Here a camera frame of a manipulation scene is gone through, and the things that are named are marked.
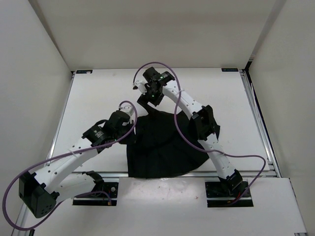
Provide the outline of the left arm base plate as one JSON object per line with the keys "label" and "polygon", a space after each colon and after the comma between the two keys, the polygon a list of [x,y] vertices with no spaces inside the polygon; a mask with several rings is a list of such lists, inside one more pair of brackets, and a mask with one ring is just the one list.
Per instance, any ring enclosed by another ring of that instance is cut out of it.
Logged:
{"label": "left arm base plate", "polygon": [[93,190],[91,194],[76,197],[72,200],[73,206],[88,207],[115,207],[118,201],[118,178],[104,178],[104,183]]}

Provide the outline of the black skirt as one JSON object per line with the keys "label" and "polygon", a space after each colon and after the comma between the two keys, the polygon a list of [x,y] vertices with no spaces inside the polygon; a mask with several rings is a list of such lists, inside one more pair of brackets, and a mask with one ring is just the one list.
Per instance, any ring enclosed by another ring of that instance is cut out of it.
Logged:
{"label": "black skirt", "polygon": [[177,114],[179,130],[174,115],[163,111],[149,111],[137,119],[135,140],[127,144],[128,174],[135,178],[165,178],[181,176],[199,168],[208,159],[184,141],[201,148],[188,133],[189,120],[184,112]]}

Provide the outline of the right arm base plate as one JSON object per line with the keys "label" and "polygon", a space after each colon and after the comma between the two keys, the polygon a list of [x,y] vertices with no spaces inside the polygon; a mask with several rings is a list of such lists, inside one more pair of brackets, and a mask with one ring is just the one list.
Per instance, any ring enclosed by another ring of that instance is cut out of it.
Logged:
{"label": "right arm base plate", "polygon": [[252,195],[248,190],[241,198],[240,196],[248,187],[248,182],[243,181],[232,192],[224,189],[221,182],[206,180],[205,191],[208,208],[218,207],[254,207]]}

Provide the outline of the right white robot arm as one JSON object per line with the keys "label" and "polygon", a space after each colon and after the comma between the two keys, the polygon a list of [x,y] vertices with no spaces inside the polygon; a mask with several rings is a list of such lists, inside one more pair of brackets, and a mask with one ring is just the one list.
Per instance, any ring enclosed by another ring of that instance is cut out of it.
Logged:
{"label": "right white robot arm", "polygon": [[180,108],[189,119],[188,132],[191,138],[198,141],[202,151],[208,151],[221,182],[222,193],[239,197],[245,190],[243,178],[219,144],[220,126],[215,121],[213,108],[202,105],[187,94],[174,73],[159,73],[150,67],[145,70],[143,77],[143,80],[134,78],[132,82],[133,89],[141,92],[138,99],[140,104],[157,106],[165,96],[171,99],[176,104],[175,108]]}

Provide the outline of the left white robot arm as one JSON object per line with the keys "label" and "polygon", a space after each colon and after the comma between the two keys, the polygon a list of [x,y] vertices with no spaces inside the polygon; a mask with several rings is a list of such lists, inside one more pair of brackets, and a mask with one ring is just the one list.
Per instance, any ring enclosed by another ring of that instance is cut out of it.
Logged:
{"label": "left white robot arm", "polygon": [[132,127],[135,110],[119,108],[108,120],[100,120],[69,149],[70,156],[52,161],[34,173],[19,177],[19,197],[35,218],[47,215],[56,204],[76,195],[89,193],[97,197],[103,192],[100,175],[94,171],[72,176],[72,172],[89,159],[100,154],[105,144],[123,137]]}

